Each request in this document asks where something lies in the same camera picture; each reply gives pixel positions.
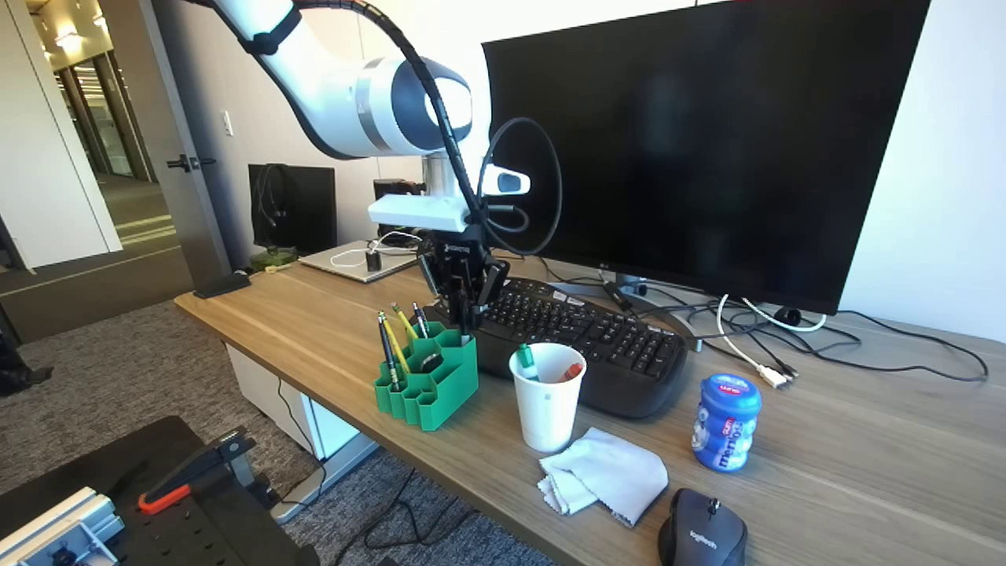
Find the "green pen holder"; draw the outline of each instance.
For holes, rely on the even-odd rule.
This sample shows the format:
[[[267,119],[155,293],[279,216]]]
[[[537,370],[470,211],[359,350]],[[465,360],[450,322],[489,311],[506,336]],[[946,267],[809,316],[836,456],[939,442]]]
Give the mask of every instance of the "green pen holder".
[[[394,388],[379,364],[375,395],[376,409],[417,427],[442,427],[476,390],[476,342],[436,322],[428,323],[428,339],[412,339],[402,350],[409,375]]]

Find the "white paper cup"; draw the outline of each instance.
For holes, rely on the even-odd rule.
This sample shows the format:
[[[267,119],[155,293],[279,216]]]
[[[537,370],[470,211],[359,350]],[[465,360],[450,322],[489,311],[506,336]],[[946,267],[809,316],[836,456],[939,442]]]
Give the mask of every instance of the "white paper cup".
[[[534,354],[537,380],[527,376],[516,353],[510,354],[521,434],[530,448],[555,453],[572,436],[577,390],[589,375],[589,360],[566,342],[530,342],[527,350]]]

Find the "black keyboard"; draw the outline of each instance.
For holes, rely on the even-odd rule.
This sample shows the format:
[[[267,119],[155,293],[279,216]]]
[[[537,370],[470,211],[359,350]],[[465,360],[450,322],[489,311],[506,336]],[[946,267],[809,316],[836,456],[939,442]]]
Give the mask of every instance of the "black keyboard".
[[[519,342],[568,342],[589,357],[582,407],[615,417],[662,415],[685,380],[685,336],[577,301],[540,280],[510,278],[473,336],[481,370],[506,380]]]

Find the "computer monitor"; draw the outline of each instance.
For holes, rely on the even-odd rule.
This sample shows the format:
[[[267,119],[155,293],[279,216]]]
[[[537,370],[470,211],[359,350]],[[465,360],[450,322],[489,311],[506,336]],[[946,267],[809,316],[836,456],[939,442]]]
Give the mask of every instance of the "computer monitor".
[[[336,246],[336,172],[329,168],[252,164],[247,182],[255,246],[297,256]]]
[[[836,311],[928,0],[733,0],[487,40],[494,128],[566,170],[546,258]],[[530,128],[521,246],[554,177]]]

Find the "black computer mouse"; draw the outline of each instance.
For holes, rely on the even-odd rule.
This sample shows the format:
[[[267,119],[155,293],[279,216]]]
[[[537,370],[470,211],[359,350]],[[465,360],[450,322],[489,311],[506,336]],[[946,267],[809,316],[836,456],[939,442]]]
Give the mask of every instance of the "black computer mouse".
[[[666,566],[742,566],[749,525],[718,496],[680,486],[658,543]]]

